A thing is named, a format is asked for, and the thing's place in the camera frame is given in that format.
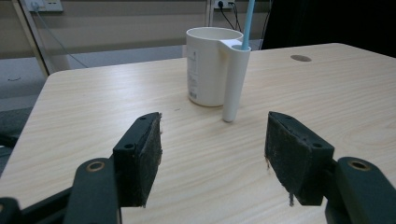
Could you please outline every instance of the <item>table surface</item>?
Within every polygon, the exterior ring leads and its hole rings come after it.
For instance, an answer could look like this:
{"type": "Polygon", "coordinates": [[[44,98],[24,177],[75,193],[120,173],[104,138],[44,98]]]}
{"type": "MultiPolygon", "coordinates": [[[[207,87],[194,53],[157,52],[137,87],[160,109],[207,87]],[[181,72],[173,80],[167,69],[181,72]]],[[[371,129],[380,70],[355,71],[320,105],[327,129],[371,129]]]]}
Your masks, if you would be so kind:
{"type": "Polygon", "coordinates": [[[22,208],[71,186],[84,161],[109,157],[140,116],[163,113],[163,160],[146,208],[124,223],[325,223],[324,205],[289,207],[267,170],[269,111],[378,166],[396,186],[396,59],[341,44],[251,52],[238,115],[187,97],[186,59],[49,77],[0,179],[22,208]],[[311,62],[293,60],[309,57],[311,62]]]}

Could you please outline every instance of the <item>cable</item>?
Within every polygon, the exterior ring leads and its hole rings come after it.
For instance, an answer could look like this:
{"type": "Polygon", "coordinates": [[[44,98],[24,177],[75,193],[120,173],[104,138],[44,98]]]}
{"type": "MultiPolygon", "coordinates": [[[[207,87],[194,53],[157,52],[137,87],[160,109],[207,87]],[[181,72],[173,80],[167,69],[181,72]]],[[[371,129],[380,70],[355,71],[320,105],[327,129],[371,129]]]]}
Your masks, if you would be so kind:
{"type": "Polygon", "coordinates": [[[46,22],[44,21],[44,19],[41,17],[40,13],[38,12],[38,3],[37,2],[32,2],[32,8],[35,10],[35,14],[37,15],[37,17],[40,19],[41,23],[43,23],[44,28],[47,30],[47,32],[52,36],[52,38],[54,38],[56,40],[56,42],[58,42],[58,44],[62,47],[62,49],[64,50],[64,52],[69,55],[70,57],[72,57],[74,60],[76,60],[76,62],[80,63],[83,67],[88,68],[88,66],[81,62],[79,59],[77,59],[75,56],[73,56],[71,53],[69,53],[67,51],[67,49],[64,47],[64,44],[56,37],[56,35],[50,30],[50,28],[48,27],[48,25],[46,24],[46,22]]]}
{"type": "Polygon", "coordinates": [[[225,14],[224,14],[224,12],[223,12],[223,2],[222,1],[219,1],[218,2],[218,6],[219,6],[219,8],[220,8],[220,11],[221,11],[221,14],[223,14],[223,17],[225,18],[225,20],[231,25],[231,27],[233,28],[233,25],[231,24],[231,22],[228,20],[228,18],[225,16],[225,14]]]}
{"type": "Polygon", "coordinates": [[[235,29],[238,29],[238,27],[239,27],[239,32],[242,32],[241,25],[239,24],[239,20],[238,20],[238,9],[236,8],[236,4],[233,2],[228,3],[228,4],[233,6],[233,14],[235,15],[235,19],[236,19],[235,29]]]}
{"type": "Polygon", "coordinates": [[[259,50],[262,49],[262,43],[264,41],[264,34],[265,34],[265,30],[267,28],[267,20],[271,14],[271,9],[272,9],[272,1],[270,0],[270,8],[268,10],[267,16],[265,17],[264,26],[262,27],[262,40],[260,41],[259,50]]]}

